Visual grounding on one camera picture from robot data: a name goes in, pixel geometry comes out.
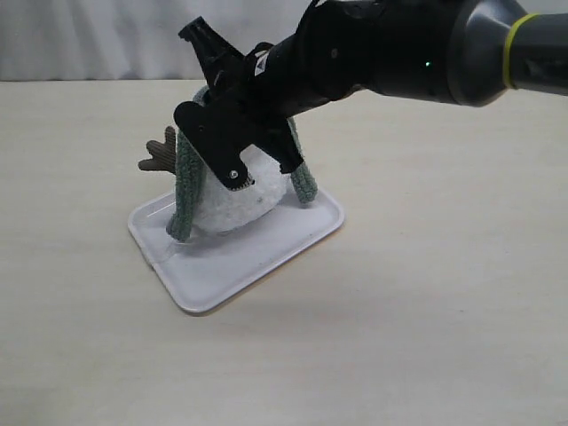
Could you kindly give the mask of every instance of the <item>white curtain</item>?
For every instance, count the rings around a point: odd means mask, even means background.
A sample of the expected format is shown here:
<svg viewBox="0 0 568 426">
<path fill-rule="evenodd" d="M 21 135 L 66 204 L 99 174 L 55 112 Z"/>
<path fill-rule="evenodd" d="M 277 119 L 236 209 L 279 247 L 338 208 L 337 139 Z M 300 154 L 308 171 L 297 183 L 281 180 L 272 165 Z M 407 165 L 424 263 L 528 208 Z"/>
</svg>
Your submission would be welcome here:
<svg viewBox="0 0 568 426">
<path fill-rule="evenodd" d="M 0 0 L 0 80 L 201 78 L 179 30 L 203 16 L 243 52 L 291 35 L 309 0 Z M 524 0 L 568 12 L 566 0 Z"/>
</svg>

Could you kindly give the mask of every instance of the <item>white tray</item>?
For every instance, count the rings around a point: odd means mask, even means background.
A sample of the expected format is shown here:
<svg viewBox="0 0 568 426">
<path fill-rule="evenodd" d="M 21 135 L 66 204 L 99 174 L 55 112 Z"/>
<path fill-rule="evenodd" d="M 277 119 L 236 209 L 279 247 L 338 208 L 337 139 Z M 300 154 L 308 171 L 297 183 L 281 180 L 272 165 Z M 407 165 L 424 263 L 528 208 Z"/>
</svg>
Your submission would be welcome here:
<svg viewBox="0 0 568 426">
<path fill-rule="evenodd" d="M 196 233 L 186 244 L 165 231 L 175 211 L 167 193 L 134 210 L 129 230 L 174 302 L 202 315 L 237 296 L 268 273 L 331 233 L 345 220 L 342 207 L 326 191 L 303 208 L 288 192 L 269 214 L 225 236 Z"/>
</svg>

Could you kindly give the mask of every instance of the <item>table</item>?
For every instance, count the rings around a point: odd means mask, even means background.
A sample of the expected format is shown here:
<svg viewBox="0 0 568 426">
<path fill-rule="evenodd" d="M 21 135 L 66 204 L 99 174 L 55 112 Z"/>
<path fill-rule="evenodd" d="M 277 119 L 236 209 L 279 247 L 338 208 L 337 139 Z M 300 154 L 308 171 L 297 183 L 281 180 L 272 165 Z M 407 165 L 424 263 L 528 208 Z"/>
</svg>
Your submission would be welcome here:
<svg viewBox="0 0 568 426">
<path fill-rule="evenodd" d="M 0 84 L 0 424 L 568 424 L 568 101 L 297 117 L 341 232 L 205 318 L 130 237 L 203 82 Z"/>
</svg>

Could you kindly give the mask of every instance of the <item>yellow ring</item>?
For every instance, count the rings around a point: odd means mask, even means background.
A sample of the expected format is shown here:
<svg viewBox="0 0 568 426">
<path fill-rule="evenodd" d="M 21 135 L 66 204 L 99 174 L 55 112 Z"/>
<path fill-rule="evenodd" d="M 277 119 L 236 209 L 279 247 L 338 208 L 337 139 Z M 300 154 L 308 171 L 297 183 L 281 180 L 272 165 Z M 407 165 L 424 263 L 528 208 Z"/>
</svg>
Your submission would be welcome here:
<svg viewBox="0 0 568 426">
<path fill-rule="evenodd" d="M 509 31 L 509 34 L 507 35 L 507 40 L 505 41 L 505 53 L 503 56 L 503 82 L 510 89 L 516 89 L 511 79 L 511 47 L 513 46 L 513 42 L 515 41 L 515 36 L 517 35 L 517 31 L 521 28 L 521 26 L 523 26 L 523 24 L 539 15 L 539 13 L 530 13 L 528 15 L 525 15 L 523 18 L 513 24 L 511 30 Z"/>
</svg>

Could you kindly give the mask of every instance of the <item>plush toy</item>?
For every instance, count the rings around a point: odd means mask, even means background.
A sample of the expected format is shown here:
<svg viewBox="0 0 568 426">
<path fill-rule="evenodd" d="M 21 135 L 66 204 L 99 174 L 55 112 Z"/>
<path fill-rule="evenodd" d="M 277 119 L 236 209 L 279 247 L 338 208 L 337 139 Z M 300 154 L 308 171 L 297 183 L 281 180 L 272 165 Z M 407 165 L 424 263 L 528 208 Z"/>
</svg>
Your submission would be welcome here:
<svg viewBox="0 0 568 426">
<path fill-rule="evenodd" d="M 207 86 L 198 91 L 194 102 L 204 105 Z M 301 151 L 296 124 L 288 119 L 290 130 Z M 291 183 L 302 205 L 315 200 L 317 183 L 304 163 L 291 175 L 282 175 L 280 165 L 256 146 L 241 155 L 258 181 L 241 191 L 226 189 L 193 150 L 191 142 L 173 127 L 165 130 L 164 143 L 148 142 L 152 159 L 138 165 L 144 171 L 168 171 L 176 175 L 176 211 L 167 233 L 176 241 L 186 242 L 193 229 L 204 233 L 229 233 L 250 224 L 272 211 L 282 201 Z"/>
</svg>

